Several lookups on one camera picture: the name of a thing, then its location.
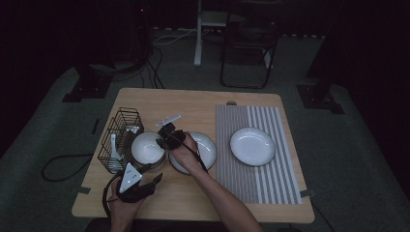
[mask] gray carpet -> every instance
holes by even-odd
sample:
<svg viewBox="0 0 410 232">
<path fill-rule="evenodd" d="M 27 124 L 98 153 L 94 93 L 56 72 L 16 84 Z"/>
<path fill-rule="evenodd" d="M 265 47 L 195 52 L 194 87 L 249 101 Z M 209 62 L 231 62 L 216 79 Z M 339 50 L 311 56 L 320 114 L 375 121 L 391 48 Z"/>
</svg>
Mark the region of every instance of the gray carpet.
<svg viewBox="0 0 410 232">
<path fill-rule="evenodd" d="M 158 45 L 163 53 L 159 76 L 169 89 L 279 94 L 307 186 L 317 192 L 312 201 L 334 229 L 410 231 L 409 201 L 348 92 L 339 86 L 331 89 L 345 111 L 343 115 L 303 106 L 296 85 L 316 83 L 316 79 L 305 75 L 320 45 L 321 41 L 315 38 L 280 39 L 271 79 L 263 90 L 222 87 L 220 47 L 214 43 L 204 43 L 202 66 L 195 68 L 195 40 L 190 38 Z M 155 50 L 150 61 L 156 65 L 159 58 Z M 62 103 L 78 79 L 73 69 L 55 81 L 30 122 L 0 160 L 1 231 L 84 230 L 90 218 L 74 217 L 71 210 L 85 169 L 68 181 L 50 183 L 42 179 L 42 167 L 56 156 L 93 153 L 118 91 L 123 87 L 142 87 L 143 83 L 151 88 L 148 77 L 146 69 L 141 75 L 116 75 L 105 99 L 84 99 L 79 103 Z M 93 133 L 97 119 L 100 124 Z M 57 161 L 46 174 L 64 177 L 86 160 Z M 293 227 L 303 231 L 331 231 L 317 211 L 315 216 L 313 223 L 293 224 Z M 265 231 L 288 226 L 263 224 Z"/>
</svg>

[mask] chair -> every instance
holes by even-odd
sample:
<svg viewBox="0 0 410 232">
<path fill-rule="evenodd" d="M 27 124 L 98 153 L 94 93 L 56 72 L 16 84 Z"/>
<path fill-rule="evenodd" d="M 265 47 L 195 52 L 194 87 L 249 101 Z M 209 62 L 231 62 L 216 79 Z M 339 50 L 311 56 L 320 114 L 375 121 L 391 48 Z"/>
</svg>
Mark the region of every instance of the chair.
<svg viewBox="0 0 410 232">
<path fill-rule="evenodd" d="M 239 0 L 230 5 L 227 11 L 224 42 L 220 57 L 220 83 L 223 86 L 252 89 L 261 89 L 266 86 L 278 43 L 278 11 L 281 5 L 278 0 Z M 228 47 L 235 50 L 240 49 L 241 51 L 245 49 L 260 51 L 260 53 L 257 53 L 258 56 L 261 56 L 257 63 L 267 61 L 267 73 L 261 84 L 229 84 L 226 82 L 224 71 Z"/>
</svg>

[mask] plate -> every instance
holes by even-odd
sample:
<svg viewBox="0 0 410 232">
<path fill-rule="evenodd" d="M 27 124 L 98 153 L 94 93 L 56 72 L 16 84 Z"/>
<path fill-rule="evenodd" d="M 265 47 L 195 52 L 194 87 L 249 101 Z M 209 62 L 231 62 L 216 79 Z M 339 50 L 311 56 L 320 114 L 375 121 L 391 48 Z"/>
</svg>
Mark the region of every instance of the plate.
<svg viewBox="0 0 410 232">
<path fill-rule="evenodd" d="M 271 136 L 256 128 L 237 130 L 230 139 L 230 147 L 238 160 L 252 166 L 270 162 L 276 152 L 275 142 Z"/>
<path fill-rule="evenodd" d="M 137 136 L 131 147 L 133 158 L 141 164 L 156 164 L 160 161 L 164 156 L 164 149 L 157 144 L 158 138 L 161 137 L 155 132 L 143 132 Z"/>
<path fill-rule="evenodd" d="M 202 161 L 204 162 L 206 168 L 210 169 L 217 159 L 217 147 L 215 146 L 214 141 L 212 141 L 212 139 L 207 135 L 200 132 L 191 132 L 190 136 L 192 136 L 193 140 L 198 143 L 199 154 Z M 187 169 L 181 166 L 181 164 L 179 164 L 179 162 L 172 155 L 169 156 L 169 161 L 178 171 L 185 174 L 190 174 Z"/>
</svg>

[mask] black wire basket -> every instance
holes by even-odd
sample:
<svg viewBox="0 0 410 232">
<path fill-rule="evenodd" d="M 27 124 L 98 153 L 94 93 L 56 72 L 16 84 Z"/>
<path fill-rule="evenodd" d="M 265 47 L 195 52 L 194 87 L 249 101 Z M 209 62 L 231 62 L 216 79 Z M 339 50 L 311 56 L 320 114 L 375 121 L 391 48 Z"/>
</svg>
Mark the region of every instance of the black wire basket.
<svg viewBox="0 0 410 232">
<path fill-rule="evenodd" d="M 144 126 L 138 111 L 120 107 L 103 134 L 98 155 L 108 172 L 115 174 L 132 161 L 132 142 L 143 132 Z"/>
</svg>

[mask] gray striped mat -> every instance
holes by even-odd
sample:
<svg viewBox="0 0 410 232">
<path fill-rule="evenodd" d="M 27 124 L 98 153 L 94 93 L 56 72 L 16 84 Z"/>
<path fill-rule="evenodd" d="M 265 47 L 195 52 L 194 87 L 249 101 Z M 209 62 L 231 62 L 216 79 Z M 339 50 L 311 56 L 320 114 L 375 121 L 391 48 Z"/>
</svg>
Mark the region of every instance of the gray striped mat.
<svg viewBox="0 0 410 232">
<path fill-rule="evenodd" d="M 277 107 L 217 105 L 217 181 L 245 203 L 302 204 Z M 242 128 L 258 128 L 274 140 L 274 159 L 249 166 L 232 154 L 229 141 Z"/>
</svg>

